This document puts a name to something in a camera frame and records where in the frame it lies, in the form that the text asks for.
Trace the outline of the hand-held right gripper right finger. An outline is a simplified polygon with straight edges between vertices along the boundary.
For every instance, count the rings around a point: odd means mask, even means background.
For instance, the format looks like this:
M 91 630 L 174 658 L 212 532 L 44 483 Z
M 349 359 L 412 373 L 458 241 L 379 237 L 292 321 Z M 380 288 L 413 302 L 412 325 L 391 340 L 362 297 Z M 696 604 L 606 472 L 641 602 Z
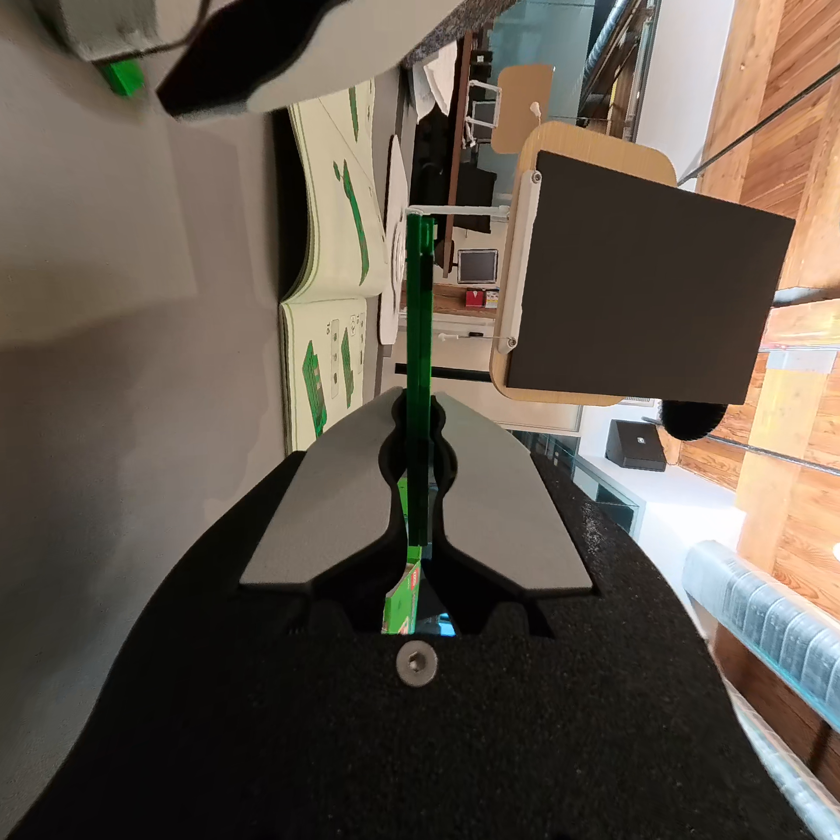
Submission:
M 531 453 L 446 393 L 433 396 L 432 557 L 423 569 L 462 635 L 498 608 L 514 634 L 552 635 L 541 601 L 591 595 L 593 582 Z

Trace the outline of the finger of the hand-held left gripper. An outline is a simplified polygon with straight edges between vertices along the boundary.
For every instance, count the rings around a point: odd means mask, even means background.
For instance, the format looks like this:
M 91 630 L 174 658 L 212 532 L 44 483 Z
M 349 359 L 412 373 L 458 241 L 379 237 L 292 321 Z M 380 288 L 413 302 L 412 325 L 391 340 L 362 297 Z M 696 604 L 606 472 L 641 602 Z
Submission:
M 198 29 L 156 89 L 175 119 L 266 113 L 375 78 L 456 1 L 243 1 Z
M 203 26 L 209 1 L 34 1 L 56 42 L 96 64 L 186 45 Z

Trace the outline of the bright green small brick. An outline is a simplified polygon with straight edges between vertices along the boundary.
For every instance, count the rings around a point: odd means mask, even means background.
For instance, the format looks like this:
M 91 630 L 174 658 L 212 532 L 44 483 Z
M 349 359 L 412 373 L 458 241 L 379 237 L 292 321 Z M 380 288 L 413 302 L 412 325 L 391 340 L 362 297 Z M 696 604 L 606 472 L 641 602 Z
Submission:
M 144 72 L 137 59 L 103 61 L 96 68 L 110 90 L 121 98 L 133 98 L 145 87 Z

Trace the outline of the green brick plate assembly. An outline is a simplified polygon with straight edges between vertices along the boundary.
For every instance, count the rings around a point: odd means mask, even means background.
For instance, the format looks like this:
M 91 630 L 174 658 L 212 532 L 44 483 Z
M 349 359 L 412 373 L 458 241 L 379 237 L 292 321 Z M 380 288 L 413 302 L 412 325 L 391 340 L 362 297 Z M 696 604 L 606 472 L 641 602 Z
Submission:
M 430 542 L 429 458 L 434 309 L 434 218 L 406 220 L 406 493 L 409 558 Z

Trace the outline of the grey desk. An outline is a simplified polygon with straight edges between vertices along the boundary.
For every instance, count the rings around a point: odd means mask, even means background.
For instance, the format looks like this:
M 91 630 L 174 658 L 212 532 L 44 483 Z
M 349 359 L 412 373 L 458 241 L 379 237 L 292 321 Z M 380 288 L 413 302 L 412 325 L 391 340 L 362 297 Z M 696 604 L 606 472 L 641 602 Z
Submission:
M 289 119 L 173 120 L 2 2 L 2 838 L 182 556 L 285 457 Z

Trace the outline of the glass partition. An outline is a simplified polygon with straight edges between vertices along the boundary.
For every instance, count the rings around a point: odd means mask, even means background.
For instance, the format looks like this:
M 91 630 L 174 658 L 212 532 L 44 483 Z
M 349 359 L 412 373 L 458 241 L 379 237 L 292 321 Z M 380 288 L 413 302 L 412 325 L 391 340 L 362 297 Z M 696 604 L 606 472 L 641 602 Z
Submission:
M 632 539 L 638 540 L 644 504 L 631 498 L 605 473 L 579 454 L 579 437 L 518 429 L 510 429 L 509 432 L 532 454 L 547 458 L 554 470 L 568 475 L 606 517 Z

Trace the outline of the light wooden divider panel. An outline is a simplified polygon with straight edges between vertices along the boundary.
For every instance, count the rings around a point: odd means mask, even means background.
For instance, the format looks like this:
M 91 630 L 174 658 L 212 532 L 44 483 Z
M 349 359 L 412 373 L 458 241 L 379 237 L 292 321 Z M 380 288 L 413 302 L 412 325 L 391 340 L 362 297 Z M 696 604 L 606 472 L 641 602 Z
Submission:
M 500 110 L 490 146 L 497 154 L 519 154 L 548 113 L 554 66 L 509 66 L 498 78 Z

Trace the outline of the green toy set box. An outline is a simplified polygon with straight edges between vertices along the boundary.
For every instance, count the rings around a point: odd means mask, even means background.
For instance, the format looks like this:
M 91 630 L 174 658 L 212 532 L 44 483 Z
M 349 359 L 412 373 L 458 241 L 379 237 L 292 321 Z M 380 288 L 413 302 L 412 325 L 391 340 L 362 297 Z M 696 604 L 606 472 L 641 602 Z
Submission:
M 399 582 L 385 596 L 381 625 L 383 635 L 415 634 L 421 577 L 422 560 L 413 558 L 413 562 L 406 565 Z

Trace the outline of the dark wooden table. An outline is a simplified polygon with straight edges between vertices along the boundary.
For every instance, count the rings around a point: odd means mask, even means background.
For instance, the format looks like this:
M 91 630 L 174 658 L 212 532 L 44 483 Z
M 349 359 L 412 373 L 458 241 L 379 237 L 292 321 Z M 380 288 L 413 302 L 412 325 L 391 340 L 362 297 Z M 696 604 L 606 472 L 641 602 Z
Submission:
M 460 157 L 464 136 L 464 120 L 466 114 L 467 88 L 469 83 L 469 66 L 471 53 L 474 48 L 476 31 L 467 29 L 462 38 L 456 42 L 457 55 L 455 62 L 455 85 L 448 114 L 448 158 L 444 168 L 447 176 L 447 192 L 444 205 L 454 206 L 457 197 L 457 183 L 459 178 Z M 436 255 L 438 264 L 446 280 L 454 263 L 454 227 L 453 215 L 438 214 Z

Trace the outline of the black speaker box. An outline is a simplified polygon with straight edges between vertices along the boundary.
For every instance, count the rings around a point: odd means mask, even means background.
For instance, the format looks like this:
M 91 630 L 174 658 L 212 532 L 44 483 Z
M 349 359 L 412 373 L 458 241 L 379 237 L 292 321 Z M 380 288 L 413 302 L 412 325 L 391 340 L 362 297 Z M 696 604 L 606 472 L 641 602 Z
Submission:
M 655 423 L 613 419 L 610 423 L 605 458 L 625 469 L 664 472 L 665 451 Z

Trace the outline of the black fuzzy object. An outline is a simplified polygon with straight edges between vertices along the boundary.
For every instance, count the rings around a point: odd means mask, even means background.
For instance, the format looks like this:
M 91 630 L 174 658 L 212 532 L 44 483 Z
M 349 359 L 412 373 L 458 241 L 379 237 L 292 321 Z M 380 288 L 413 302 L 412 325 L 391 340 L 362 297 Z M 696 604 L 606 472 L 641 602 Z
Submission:
M 691 442 L 714 432 L 728 408 L 727 404 L 663 400 L 660 404 L 660 422 L 672 438 Z

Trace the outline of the open instruction booklet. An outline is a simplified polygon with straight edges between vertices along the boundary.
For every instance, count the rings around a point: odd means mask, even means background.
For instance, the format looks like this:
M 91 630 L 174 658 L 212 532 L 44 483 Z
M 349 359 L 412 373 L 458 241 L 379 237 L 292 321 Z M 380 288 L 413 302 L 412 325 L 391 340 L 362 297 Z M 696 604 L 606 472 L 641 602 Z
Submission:
M 287 455 L 364 402 L 368 300 L 391 278 L 375 189 L 375 81 L 289 108 L 302 166 L 302 266 L 279 304 Z

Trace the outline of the small grey monitor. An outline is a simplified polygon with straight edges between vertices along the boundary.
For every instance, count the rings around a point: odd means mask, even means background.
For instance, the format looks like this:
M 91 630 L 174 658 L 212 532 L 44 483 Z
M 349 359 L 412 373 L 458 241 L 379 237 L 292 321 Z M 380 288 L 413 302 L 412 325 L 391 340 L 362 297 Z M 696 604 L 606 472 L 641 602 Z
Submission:
M 460 249 L 455 260 L 459 285 L 497 284 L 499 251 L 496 248 Z

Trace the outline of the white divider bracket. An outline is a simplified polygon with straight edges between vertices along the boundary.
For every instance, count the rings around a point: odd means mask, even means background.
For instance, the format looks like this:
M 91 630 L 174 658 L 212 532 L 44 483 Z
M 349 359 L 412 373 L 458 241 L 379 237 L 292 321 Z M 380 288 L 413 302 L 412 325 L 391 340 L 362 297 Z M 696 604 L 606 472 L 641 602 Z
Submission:
M 410 205 L 406 213 L 422 216 L 478 216 L 507 221 L 510 216 L 509 205 L 484 206 L 484 205 Z

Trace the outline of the silver ventilation duct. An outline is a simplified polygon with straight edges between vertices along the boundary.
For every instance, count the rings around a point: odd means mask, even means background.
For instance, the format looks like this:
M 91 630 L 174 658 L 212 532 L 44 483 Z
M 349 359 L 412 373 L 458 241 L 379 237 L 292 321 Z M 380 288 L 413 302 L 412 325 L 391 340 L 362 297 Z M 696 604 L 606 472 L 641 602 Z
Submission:
M 744 734 L 786 801 L 816 839 L 839 838 L 839 804 L 755 709 L 722 679 Z
M 715 541 L 687 553 L 688 596 L 839 731 L 839 625 L 774 577 Z

